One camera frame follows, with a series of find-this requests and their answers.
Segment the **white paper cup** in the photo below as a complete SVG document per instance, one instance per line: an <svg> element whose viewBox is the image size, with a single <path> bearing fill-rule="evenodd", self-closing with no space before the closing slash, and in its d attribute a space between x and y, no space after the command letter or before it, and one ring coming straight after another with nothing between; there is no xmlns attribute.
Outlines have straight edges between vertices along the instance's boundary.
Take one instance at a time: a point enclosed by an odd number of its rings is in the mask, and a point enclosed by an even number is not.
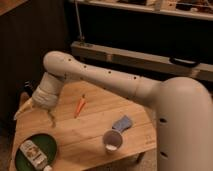
<svg viewBox="0 0 213 171"><path fill-rule="evenodd" d="M123 144L123 138L120 132L112 129L103 135L103 144L108 153L114 153Z"/></svg>

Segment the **wooden table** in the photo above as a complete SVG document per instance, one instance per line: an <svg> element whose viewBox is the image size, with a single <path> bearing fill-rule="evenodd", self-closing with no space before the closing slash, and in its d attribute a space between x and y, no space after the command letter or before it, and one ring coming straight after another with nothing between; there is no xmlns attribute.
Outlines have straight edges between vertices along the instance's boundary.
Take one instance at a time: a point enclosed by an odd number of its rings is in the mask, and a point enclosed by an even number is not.
<svg viewBox="0 0 213 171"><path fill-rule="evenodd" d="M86 105L74 119L82 94L86 95ZM102 136L123 115L131 118L133 126L122 133L124 143L118 152L108 155ZM55 128L51 127L50 118L44 110L36 109L19 116L11 171L15 170L14 156L20 143L37 133L48 133L56 139L59 148L53 164L56 171L85 170L156 147L155 128L142 106L83 81L64 86L54 116Z"/></svg>

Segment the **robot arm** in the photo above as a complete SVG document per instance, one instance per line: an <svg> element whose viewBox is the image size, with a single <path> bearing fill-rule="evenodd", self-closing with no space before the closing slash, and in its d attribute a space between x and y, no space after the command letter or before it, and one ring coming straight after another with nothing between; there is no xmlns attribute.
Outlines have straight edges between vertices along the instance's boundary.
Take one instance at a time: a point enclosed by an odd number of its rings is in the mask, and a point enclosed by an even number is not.
<svg viewBox="0 0 213 171"><path fill-rule="evenodd" d="M54 108L64 83L83 79L156 110L158 171L213 170L213 104L199 82L185 77L155 81L86 65L61 52L48 53L44 66L47 73L34 103Z"/></svg>
<svg viewBox="0 0 213 171"><path fill-rule="evenodd" d="M53 108L65 82L85 80L136 103L154 104L160 81L78 62L69 54L49 52L44 57L44 74L32 98L43 108Z"/></svg>

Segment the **carrot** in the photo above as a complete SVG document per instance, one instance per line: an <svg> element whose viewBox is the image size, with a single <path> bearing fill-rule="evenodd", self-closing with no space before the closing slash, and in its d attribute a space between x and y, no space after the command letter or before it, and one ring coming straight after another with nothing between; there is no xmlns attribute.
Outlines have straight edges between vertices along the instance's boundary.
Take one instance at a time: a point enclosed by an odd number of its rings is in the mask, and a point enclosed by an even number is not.
<svg viewBox="0 0 213 171"><path fill-rule="evenodd" d="M82 108L84 107L84 105L86 104L86 100L85 100L85 94L82 95L81 99L78 102L78 105L76 107L75 113L74 113L74 118L77 118L79 113L81 112Z"/></svg>

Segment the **green bowl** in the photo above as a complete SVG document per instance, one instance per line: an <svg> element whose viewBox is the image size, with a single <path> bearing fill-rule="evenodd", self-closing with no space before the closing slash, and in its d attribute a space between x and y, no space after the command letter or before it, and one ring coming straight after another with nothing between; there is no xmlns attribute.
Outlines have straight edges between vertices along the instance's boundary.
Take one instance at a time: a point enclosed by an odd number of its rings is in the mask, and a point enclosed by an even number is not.
<svg viewBox="0 0 213 171"><path fill-rule="evenodd" d="M55 139L48 134L36 134L27 139L32 140L44 152L48 159L48 165L51 165L57 153L57 144ZM17 171L36 171L20 149L16 152L15 166Z"/></svg>

